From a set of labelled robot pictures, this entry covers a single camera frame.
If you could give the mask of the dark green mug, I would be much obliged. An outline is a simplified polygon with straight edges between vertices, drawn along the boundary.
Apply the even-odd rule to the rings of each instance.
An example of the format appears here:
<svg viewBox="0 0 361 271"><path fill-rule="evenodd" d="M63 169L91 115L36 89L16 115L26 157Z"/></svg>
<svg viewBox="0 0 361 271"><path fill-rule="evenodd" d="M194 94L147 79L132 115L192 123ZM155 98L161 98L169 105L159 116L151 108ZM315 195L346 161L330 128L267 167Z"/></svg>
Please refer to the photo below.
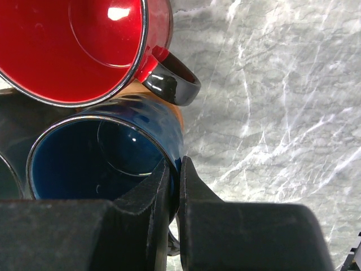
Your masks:
<svg viewBox="0 0 361 271"><path fill-rule="evenodd" d="M13 88L1 90L1 199L25 197L31 147L49 126L74 113L74 108L44 104Z"/></svg>

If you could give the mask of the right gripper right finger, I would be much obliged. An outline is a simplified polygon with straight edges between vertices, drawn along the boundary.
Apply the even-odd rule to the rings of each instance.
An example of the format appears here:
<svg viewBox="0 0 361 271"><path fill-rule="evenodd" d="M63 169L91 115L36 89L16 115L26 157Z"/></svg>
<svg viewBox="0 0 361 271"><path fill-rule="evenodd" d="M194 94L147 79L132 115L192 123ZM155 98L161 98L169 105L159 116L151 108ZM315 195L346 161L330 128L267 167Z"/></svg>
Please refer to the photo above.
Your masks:
<svg viewBox="0 0 361 271"><path fill-rule="evenodd" d="M333 270L314 213L304 205L225 202L188 156L180 172L184 270Z"/></svg>

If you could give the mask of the red mug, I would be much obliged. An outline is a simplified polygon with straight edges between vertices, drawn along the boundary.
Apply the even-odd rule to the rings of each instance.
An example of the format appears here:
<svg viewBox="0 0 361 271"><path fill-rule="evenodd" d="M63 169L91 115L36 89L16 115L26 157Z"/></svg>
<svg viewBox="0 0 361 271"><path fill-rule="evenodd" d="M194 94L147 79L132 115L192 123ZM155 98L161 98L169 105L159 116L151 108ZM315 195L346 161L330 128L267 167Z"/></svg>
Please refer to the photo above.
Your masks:
<svg viewBox="0 0 361 271"><path fill-rule="evenodd" d="M133 81L187 106L199 79L169 51L169 1L2 1L1 78L60 107L117 95Z"/></svg>

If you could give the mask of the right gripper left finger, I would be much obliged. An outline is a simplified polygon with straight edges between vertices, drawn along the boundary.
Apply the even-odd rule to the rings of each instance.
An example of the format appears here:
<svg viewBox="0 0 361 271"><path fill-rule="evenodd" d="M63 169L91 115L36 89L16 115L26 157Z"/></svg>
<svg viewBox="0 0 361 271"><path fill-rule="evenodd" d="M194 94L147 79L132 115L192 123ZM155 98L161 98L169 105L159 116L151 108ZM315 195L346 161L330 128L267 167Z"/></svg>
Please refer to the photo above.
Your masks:
<svg viewBox="0 0 361 271"><path fill-rule="evenodd" d="M170 172L108 200L1 201L2 270L165 270Z"/></svg>

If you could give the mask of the light wood coaster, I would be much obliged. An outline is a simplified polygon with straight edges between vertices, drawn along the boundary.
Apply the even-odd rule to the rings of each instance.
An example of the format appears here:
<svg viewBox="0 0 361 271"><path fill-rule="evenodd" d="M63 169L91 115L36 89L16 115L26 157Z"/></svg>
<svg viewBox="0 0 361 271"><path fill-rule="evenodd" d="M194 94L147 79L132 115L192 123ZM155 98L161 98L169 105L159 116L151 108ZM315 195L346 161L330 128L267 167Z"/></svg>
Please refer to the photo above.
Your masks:
<svg viewBox="0 0 361 271"><path fill-rule="evenodd" d="M176 105L173 105L169 102L164 101L163 99L161 99L160 97L158 97L157 95L155 95L154 93L149 91L138 80L135 80L132 83L128 84L128 86L125 87L123 90L121 90L118 94L116 94L113 97L113 99L124 97L126 95L141 95L141 94L152 97L153 99L157 100L161 104L167 106L167 108L169 108L172 111L172 113L177 117L177 119L181 125L182 131L184 131L184 120L183 120L183 116L182 116L182 113L181 113L179 107Z"/></svg>

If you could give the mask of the blue mug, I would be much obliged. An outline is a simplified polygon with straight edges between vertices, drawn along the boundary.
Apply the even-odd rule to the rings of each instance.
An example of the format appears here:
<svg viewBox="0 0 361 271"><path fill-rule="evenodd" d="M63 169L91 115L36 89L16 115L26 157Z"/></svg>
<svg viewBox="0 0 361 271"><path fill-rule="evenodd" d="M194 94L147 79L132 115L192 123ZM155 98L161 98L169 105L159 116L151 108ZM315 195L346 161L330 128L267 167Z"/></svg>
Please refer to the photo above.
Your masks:
<svg viewBox="0 0 361 271"><path fill-rule="evenodd" d="M179 207L183 132L167 106L126 95L47 128L27 161L34 199L117 200L162 161L170 169L170 218Z"/></svg>

